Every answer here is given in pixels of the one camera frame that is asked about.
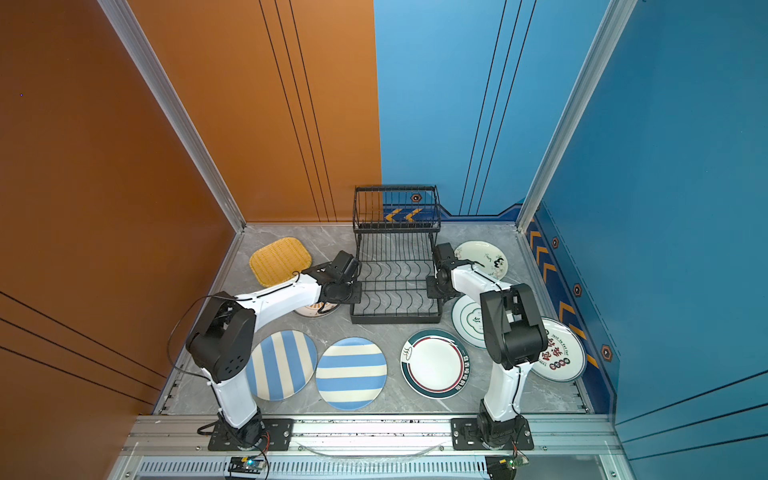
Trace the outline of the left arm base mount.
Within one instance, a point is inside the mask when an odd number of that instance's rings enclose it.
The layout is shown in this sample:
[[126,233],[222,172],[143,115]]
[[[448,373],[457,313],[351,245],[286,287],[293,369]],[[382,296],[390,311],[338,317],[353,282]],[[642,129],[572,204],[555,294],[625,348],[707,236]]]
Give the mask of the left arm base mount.
[[287,451],[293,434],[291,418],[252,419],[236,429],[220,418],[213,425],[209,451]]

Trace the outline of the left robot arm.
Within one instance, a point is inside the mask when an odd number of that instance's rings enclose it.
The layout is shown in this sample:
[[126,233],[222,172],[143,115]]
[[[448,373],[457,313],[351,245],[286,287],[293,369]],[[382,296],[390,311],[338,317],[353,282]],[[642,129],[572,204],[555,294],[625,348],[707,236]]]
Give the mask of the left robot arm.
[[360,269],[358,259],[340,251],[332,261],[295,273],[278,285],[250,294],[219,292],[209,297],[186,349],[210,383],[225,425],[241,429],[259,413],[245,373],[257,330],[300,307],[358,303]]

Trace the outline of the green red rimmed plate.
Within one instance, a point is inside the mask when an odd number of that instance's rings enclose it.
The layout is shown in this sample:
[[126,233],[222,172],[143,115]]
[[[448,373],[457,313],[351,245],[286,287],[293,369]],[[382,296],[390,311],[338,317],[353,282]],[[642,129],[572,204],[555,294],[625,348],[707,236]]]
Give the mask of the green red rimmed plate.
[[440,329],[426,329],[405,341],[400,369],[416,393],[442,400],[464,389],[470,378],[471,362],[468,351],[456,336]]

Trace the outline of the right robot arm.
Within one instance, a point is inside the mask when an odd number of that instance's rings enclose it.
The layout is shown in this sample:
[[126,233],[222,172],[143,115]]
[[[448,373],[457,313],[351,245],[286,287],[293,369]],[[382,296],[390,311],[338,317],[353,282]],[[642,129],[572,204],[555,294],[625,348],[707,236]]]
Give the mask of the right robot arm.
[[448,243],[432,247],[434,273],[428,294],[437,299],[465,295],[480,306],[486,351],[494,366],[479,418],[493,427],[521,416],[524,384],[548,339],[532,288],[485,274],[479,265],[460,260]]

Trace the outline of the blue striped plate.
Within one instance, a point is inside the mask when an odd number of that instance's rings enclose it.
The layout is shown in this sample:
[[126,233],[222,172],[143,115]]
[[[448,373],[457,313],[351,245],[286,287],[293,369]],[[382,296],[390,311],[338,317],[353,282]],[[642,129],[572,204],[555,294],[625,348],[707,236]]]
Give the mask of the blue striped plate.
[[282,401],[300,392],[312,379],[317,366],[314,342],[296,330],[276,332],[252,351],[246,378],[253,396]]
[[349,337],[331,345],[318,361],[315,381],[321,398],[341,411],[371,404],[388,378],[382,350],[372,341]]

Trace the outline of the black wire dish rack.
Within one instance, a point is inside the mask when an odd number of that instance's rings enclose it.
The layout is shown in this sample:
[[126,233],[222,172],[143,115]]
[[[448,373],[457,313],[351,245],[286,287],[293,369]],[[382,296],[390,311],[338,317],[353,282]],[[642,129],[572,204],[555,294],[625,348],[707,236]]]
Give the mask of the black wire dish rack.
[[361,300],[355,324],[437,324],[443,302],[428,293],[432,249],[441,230],[438,189],[378,185],[355,189],[353,232]]

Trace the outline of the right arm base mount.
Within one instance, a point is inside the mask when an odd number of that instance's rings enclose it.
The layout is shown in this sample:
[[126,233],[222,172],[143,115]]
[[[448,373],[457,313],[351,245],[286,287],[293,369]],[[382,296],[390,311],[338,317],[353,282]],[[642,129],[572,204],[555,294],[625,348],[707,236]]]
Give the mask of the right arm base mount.
[[485,417],[450,420],[453,448],[469,450],[522,450],[535,448],[528,420],[518,415],[512,420],[495,422]]

